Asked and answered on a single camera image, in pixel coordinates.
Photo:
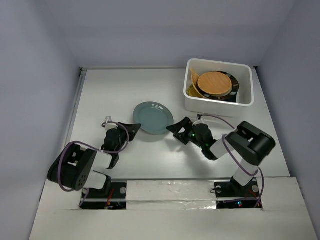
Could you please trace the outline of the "teal round ceramic plate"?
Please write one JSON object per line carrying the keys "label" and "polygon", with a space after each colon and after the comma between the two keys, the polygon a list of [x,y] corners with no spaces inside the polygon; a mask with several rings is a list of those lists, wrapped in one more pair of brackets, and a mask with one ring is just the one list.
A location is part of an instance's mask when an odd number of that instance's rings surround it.
{"label": "teal round ceramic plate", "polygon": [[163,135],[168,132],[167,127],[174,124],[171,111],[152,101],[137,105],[133,111],[133,119],[136,124],[141,124],[141,130],[151,135]]}

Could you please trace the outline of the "green yellow bamboo tray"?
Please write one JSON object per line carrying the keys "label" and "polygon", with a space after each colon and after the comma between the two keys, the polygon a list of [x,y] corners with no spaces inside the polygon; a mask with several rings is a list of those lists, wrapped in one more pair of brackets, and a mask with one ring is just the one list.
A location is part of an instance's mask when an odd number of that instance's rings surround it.
{"label": "green yellow bamboo tray", "polygon": [[197,92],[197,89],[195,89],[193,85],[190,85],[188,87],[186,93],[190,97],[203,99],[203,96],[199,92]]}

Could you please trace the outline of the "orange fish-shaped woven basket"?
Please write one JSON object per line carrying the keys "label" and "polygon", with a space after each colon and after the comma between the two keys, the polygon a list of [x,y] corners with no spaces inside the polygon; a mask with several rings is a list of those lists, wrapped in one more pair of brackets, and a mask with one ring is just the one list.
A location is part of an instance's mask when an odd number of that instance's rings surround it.
{"label": "orange fish-shaped woven basket", "polygon": [[191,81],[192,81],[191,86],[197,91],[198,90],[198,80],[199,80],[200,76],[194,71],[193,68],[190,68],[189,71],[191,73]]}

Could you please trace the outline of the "round orange woven plate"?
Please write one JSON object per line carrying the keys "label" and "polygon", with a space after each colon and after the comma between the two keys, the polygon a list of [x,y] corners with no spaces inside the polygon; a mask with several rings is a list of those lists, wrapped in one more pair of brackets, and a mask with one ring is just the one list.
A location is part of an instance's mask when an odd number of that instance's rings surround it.
{"label": "round orange woven plate", "polygon": [[202,74],[197,81],[197,85],[206,94],[218,97],[223,97],[232,90],[231,79],[217,71]]}

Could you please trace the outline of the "striped rim round plate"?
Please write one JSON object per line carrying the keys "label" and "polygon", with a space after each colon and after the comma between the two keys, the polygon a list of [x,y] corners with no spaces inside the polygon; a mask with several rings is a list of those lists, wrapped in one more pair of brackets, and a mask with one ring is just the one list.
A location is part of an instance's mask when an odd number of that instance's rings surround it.
{"label": "striped rim round plate", "polygon": [[[223,72],[223,71],[214,71],[214,72],[219,72],[219,73],[223,73],[225,74],[227,77],[229,77],[231,79],[232,82],[232,90],[231,92],[237,92],[239,91],[240,85],[238,80],[231,74],[227,73],[227,72]],[[223,101],[223,102],[230,102],[229,98],[230,98],[230,93],[225,95],[225,96],[213,96],[210,95],[208,93],[205,93],[204,91],[202,91],[199,86],[197,85],[197,92],[200,93],[203,96],[203,99],[208,99],[208,100],[215,100],[215,101]]]}

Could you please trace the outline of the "dark blue leaf plate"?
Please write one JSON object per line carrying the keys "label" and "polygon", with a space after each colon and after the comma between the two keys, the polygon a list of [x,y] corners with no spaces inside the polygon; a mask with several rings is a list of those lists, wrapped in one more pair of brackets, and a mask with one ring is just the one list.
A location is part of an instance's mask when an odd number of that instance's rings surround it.
{"label": "dark blue leaf plate", "polygon": [[231,103],[236,103],[237,102],[237,92],[231,92],[230,95],[229,95],[229,101]]}

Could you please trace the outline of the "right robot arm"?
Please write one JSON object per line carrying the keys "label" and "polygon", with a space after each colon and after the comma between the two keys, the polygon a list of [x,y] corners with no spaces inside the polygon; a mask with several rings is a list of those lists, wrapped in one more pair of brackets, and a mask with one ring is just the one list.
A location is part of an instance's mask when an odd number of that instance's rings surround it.
{"label": "right robot arm", "polygon": [[228,184],[235,196],[242,196],[248,191],[261,163],[276,146],[273,137],[247,121],[232,127],[232,131],[220,139],[215,139],[209,126],[204,123],[202,114],[198,115],[195,122],[185,117],[166,129],[180,143],[193,143],[199,147],[208,160],[216,161],[229,154],[238,165]]}

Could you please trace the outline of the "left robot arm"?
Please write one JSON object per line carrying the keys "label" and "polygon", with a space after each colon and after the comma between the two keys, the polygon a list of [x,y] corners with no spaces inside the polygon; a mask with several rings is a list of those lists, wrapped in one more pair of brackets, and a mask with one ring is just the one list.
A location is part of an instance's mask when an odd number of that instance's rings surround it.
{"label": "left robot arm", "polygon": [[107,169],[112,170],[119,161],[120,153],[135,139],[142,125],[110,123],[116,127],[107,130],[100,148],[81,141],[69,142],[49,168],[47,179],[58,184],[65,192],[82,190],[98,153],[111,157]]}

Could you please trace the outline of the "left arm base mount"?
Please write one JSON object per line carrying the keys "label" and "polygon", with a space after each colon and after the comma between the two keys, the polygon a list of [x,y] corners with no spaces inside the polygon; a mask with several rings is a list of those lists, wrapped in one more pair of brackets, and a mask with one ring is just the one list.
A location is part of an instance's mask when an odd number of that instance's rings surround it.
{"label": "left arm base mount", "polygon": [[126,210],[127,182],[109,182],[102,189],[83,190],[79,207],[82,210]]}

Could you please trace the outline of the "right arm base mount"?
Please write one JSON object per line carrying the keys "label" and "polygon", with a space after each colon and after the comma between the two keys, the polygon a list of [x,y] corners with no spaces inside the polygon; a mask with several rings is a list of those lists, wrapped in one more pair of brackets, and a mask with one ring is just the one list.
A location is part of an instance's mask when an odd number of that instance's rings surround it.
{"label": "right arm base mount", "polygon": [[217,209],[262,209],[261,191],[254,177],[246,186],[234,180],[218,181],[209,191],[216,197]]}

